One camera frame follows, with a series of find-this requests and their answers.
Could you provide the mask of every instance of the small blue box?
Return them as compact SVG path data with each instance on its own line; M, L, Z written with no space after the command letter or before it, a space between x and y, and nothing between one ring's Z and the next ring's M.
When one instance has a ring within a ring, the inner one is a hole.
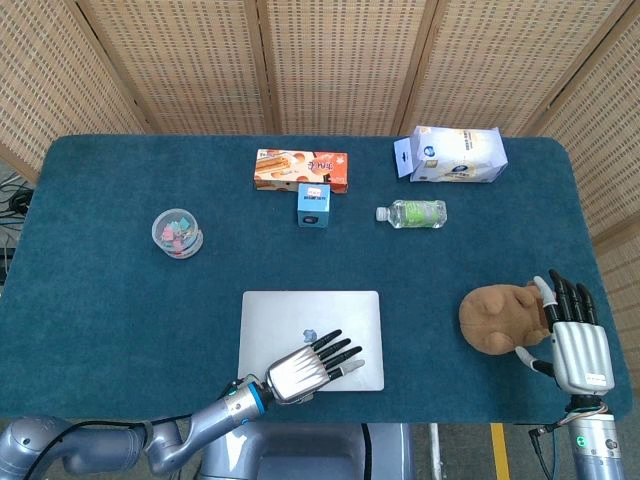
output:
M329 185L301 183L298 187L298 225L326 227L329 225Z

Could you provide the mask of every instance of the plush head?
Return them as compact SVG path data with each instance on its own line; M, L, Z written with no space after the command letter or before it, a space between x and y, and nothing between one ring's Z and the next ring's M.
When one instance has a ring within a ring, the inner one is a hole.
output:
M460 304L462 335L476 350L501 355L549 335L540 292L535 286L477 288Z

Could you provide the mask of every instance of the water bottle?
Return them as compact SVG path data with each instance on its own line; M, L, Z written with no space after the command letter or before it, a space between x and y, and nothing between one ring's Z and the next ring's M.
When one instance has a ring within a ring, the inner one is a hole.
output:
M442 200L396 200L389 208L378 207L376 220L393 228L440 228L447 221L447 205Z

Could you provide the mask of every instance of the table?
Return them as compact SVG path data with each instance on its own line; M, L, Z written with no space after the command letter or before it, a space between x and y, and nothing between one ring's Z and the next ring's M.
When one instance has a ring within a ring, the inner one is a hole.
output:
M202 408L234 378L246 290L377 290L385 390L274 408L300 422L551 422L568 402L515 354L490 357L457 319L470 290L556 268L591 288L617 387L631 389L563 148L505 138L492 184L398 180L391 137L70 136L45 162L0 301L0 415L149 418ZM256 191L260 147L349 154L328 229L296 224L296 195ZM439 230L394 230L375 209L441 199ZM192 212L189 260L151 239L163 210ZM548 342L533 351L550 358Z

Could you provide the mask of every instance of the snack box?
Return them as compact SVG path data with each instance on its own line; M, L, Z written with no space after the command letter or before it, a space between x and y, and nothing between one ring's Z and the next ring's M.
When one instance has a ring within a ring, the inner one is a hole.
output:
M253 181L258 190L297 192L299 183L325 183L347 193L347 165L346 153L261 148Z

